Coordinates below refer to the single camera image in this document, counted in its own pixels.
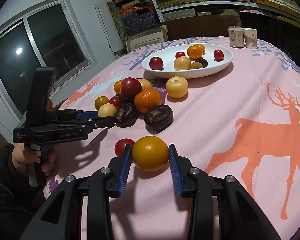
screw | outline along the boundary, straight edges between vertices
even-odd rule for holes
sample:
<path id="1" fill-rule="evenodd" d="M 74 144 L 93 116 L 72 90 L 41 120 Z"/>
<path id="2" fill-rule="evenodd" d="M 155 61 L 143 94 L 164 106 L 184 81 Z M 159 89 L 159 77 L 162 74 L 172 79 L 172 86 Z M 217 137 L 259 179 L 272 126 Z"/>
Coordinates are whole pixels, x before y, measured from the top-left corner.
<path id="1" fill-rule="evenodd" d="M 103 174 L 107 174 L 107 173 L 109 173 L 111 171 L 111 169 L 109 168 L 109 167 L 103 167 L 102 169 L 101 169 L 101 173 L 103 173 Z"/>
<path id="2" fill-rule="evenodd" d="M 232 175 L 228 175 L 228 176 L 226 176 L 226 180 L 227 180 L 228 182 L 235 182 L 235 177 L 232 176 Z"/>
<path id="3" fill-rule="evenodd" d="M 190 169 L 190 172 L 191 172 L 192 174 L 198 174 L 198 173 L 200 172 L 200 170 L 199 170 L 198 168 L 191 168 L 191 169 Z"/>
<path id="4" fill-rule="evenodd" d="M 65 177 L 66 182 L 71 182 L 73 180 L 74 180 L 74 176 L 72 176 L 72 175 L 68 175 L 68 176 Z"/>

hand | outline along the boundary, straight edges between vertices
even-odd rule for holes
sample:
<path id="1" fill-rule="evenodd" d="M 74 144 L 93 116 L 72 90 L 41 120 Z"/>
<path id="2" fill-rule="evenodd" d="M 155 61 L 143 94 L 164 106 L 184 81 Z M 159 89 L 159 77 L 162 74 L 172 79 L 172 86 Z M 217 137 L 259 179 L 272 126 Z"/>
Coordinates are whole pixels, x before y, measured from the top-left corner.
<path id="1" fill-rule="evenodd" d="M 53 173 L 56 159 L 56 150 L 53 147 L 48 155 L 48 161 L 42 164 L 42 171 L 46 176 Z M 25 150 L 24 143 L 18 143 L 12 152 L 12 163 L 15 169 L 26 174 L 26 164 L 34 163 L 38 161 L 37 154 L 32 150 Z"/>

window frame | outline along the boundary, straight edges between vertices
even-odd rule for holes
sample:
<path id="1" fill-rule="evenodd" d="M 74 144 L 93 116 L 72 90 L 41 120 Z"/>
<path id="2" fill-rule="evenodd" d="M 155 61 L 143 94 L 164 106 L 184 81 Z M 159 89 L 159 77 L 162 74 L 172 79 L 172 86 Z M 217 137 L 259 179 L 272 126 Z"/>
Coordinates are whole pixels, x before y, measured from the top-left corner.
<path id="1" fill-rule="evenodd" d="M 67 23 L 72 31 L 72 34 L 79 46 L 84 58 L 85 58 L 85 61 L 83 61 L 82 63 L 80 63 L 73 69 L 71 69 L 70 71 L 68 71 L 64 76 L 62 76 L 58 81 L 56 81 L 53 85 L 52 93 L 54 93 L 59 87 L 61 87 L 63 84 L 65 84 L 67 80 L 69 80 L 70 78 L 75 76 L 79 71 L 90 66 L 93 63 L 91 60 L 91 56 L 88 53 L 88 49 L 86 47 L 86 46 L 88 46 L 88 44 L 86 45 L 84 43 L 84 41 L 82 40 L 82 36 L 79 34 L 79 31 L 78 31 L 80 28 L 74 24 L 75 20 L 73 17 L 75 17 L 75 15 L 73 16 L 70 13 L 73 10 L 71 8 L 69 0 L 46 0 L 46 1 L 43 1 L 41 3 L 38 3 L 37 5 L 34 5 L 30 8 L 22 11 L 21 13 L 17 14 L 16 16 L 14 16 L 13 18 L 11 18 L 10 20 L 8 20 L 7 22 L 5 22 L 3 25 L 0 26 L 0 38 L 1 38 L 5 34 L 7 34 L 10 30 L 12 30 L 16 26 L 18 26 L 19 24 L 24 24 L 24 27 L 25 27 L 29 42 L 34 51 L 34 54 L 36 55 L 41 67 L 47 67 L 42 58 L 42 55 L 40 54 L 38 47 L 34 41 L 27 18 L 44 10 L 44 9 L 47 9 L 47 8 L 57 5 L 57 4 L 61 5 L 64 16 L 66 18 L 66 21 L 67 21 Z M 1 78 L 0 78 L 0 96 L 3 100 L 3 102 L 5 103 L 5 105 L 7 106 L 7 108 L 9 109 L 9 112 L 12 114 L 12 116 L 17 121 L 22 120 L 26 116 L 26 113 L 24 115 L 22 115 L 21 112 L 16 107 L 16 105 L 13 103 L 12 99 L 10 98 L 8 92 L 6 91 L 4 85 L 1 81 Z"/>

orange deer pattern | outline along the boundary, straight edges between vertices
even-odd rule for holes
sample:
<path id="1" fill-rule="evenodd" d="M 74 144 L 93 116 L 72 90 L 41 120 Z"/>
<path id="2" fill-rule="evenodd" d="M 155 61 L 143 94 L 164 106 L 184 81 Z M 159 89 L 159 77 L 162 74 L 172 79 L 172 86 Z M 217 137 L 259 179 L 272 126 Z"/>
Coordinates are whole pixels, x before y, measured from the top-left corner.
<path id="1" fill-rule="evenodd" d="M 91 81 L 89 81 L 86 84 L 86 88 L 85 90 L 83 90 L 82 92 L 79 91 L 75 91 L 69 98 L 68 100 L 65 102 L 65 105 L 63 106 L 63 109 L 66 109 L 70 104 L 72 104 L 73 102 L 75 102 L 76 100 L 78 100 L 79 98 L 83 97 L 86 93 L 90 92 L 90 90 L 97 84 L 99 84 L 100 78 L 97 77 Z"/>
<path id="2" fill-rule="evenodd" d="M 247 157 L 248 163 L 241 173 L 247 191 L 254 198 L 252 188 L 252 176 L 256 167 L 260 164 L 261 158 L 265 155 L 275 157 L 290 156 L 290 173 L 287 180 L 287 193 L 281 210 L 281 219 L 287 219 L 287 204 L 293 175 L 298 167 L 300 171 L 300 112 L 296 106 L 300 106 L 297 97 L 288 94 L 288 98 L 279 87 L 274 90 L 274 95 L 280 103 L 274 101 L 269 92 L 270 83 L 265 82 L 267 94 L 276 106 L 283 107 L 289 111 L 291 124 L 269 124 L 256 122 L 253 120 L 239 118 L 235 126 L 241 124 L 232 147 L 224 153 L 215 153 L 205 168 L 206 173 L 210 173 L 223 163 L 231 163 L 241 158 Z"/>

white wall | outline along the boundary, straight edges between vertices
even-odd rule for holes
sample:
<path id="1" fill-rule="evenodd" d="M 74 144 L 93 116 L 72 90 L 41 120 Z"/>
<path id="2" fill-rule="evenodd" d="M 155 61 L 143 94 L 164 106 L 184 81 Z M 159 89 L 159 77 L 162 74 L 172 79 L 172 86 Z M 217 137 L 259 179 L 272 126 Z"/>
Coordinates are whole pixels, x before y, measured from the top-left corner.
<path id="1" fill-rule="evenodd" d="M 0 25 L 21 11 L 42 1 L 44 0 L 7 0 L 0 10 Z M 59 100 L 59 102 L 67 98 L 85 82 L 87 82 L 94 75 L 99 73 L 103 68 L 115 60 L 111 50 L 108 47 L 109 43 L 102 30 L 102 26 L 94 7 L 95 4 L 109 0 L 69 1 L 76 18 L 78 19 L 80 27 L 82 28 L 88 45 L 90 46 L 91 51 L 97 60 L 97 64 L 81 71 L 81 73 L 76 76 L 75 82 L 71 81 L 71 84 L 62 86 L 60 91 L 53 96 L 53 98 L 57 98 L 56 100 Z M 17 118 L 8 111 L 6 105 L 3 103 L 3 100 L 0 98 L 0 132 L 9 142 L 12 140 L 11 132 L 17 123 Z"/>

